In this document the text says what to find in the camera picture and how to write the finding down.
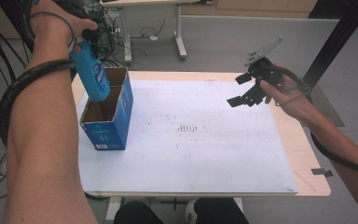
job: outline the desk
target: desk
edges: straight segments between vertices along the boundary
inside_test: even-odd
[[[196,72],[140,72],[130,71],[131,80],[177,80],[177,81],[230,81],[239,73],[196,73]],[[84,94],[84,88],[78,77],[73,82],[76,105]],[[323,175],[314,175],[311,169],[320,168],[319,163],[310,147],[310,143],[303,132],[301,125],[295,119],[288,117],[279,107],[270,105],[270,111],[282,140],[283,148],[289,160],[290,167],[298,187],[296,196],[328,196],[331,192]],[[122,195],[114,192],[90,192],[101,196],[153,196],[152,194]],[[243,197],[244,194],[202,194],[199,196],[230,196]]]
[[[112,2],[103,3],[101,1],[102,7],[116,7],[120,15],[121,29],[124,38],[124,60],[126,63],[131,63],[131,38],[127,32],[126,26],[126,15],[125,15],[125,6],[140,6],[140,5],[155,5],[155,4],[176,4],[176,31],[173,33],[176,45],[179,49],[179,54],[182,59],[187,57],[186,49],[183,44],[182,34],[181,34],[181,15],[182,15],[182,3],[194,3],[199,0],[117,0]]]

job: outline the black marks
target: black marks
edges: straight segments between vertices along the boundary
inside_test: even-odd
[[[178,127],[178,132],[186,132],[186,133],[193,133],[196,132],[198,129],[196,124],[181,124]]]

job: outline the open box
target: open box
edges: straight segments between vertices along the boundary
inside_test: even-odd
[[[127,68],[105,68],[111,90],[103,102],[88,99],[80,126],[97,150],[123,150],[130,126],[133,96]]]

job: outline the white paper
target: white paper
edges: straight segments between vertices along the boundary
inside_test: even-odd
[[[97,151],[79,127],[85,191],[164,194],[297,192],[269,107],[232,108],[254,83],[132,81],[127,147]],[[77,113],[84,110],[87,95]]]

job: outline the shoe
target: shoe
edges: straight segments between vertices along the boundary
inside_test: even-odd
[[[188,202],[186,206],[186,224],[196,224],[197,221],[197,213],[194,211],[194,203],[196,200],[192,200]]]

